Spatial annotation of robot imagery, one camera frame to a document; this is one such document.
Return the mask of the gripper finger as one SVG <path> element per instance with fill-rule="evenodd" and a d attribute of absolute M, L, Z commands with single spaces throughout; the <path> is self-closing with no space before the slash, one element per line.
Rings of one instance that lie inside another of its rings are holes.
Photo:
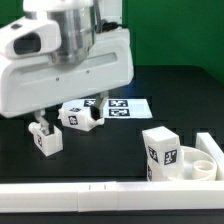
<path fill-rule="evenodd" d="M 44 109 L 34 112 L 35 119 L 40 123 L 41 131 L 45 135 L 51 135 L 54 133 L 54 126 L 48 123 L 48 121 L 44 118 L 44 115 L 45 115 Z"/>
<path fill-rule="evenodd" d="M 91 117 L 97 121 L 103 117 L 103 108 L 109 97 L 108 91 L 99 93 L 95 99 L 95 103 L 90 107 Z"/>

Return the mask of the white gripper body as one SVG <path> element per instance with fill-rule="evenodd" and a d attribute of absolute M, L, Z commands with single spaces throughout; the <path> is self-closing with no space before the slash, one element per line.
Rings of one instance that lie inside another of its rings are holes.
<path fill-rule="evenodd" d="M 127 29 L 96 35 L 78 65 L 52 61 L 60 44 L 59 25 L 52 20 L 22 17 L 0 28 L 0 115 L 24 115 L 131 82 Z"/>

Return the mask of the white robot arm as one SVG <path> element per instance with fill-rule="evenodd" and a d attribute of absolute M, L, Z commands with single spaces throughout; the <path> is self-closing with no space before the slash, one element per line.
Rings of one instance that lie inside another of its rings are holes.
<path fill-rule="evenodd" d="M 0 28 L 0 115 L 34 113 L 96 95 L 103 119 L 108 91 L 131 82 L 130 32 L 102 32 L 96 0 L 23 0 L 25 16 Z"/>

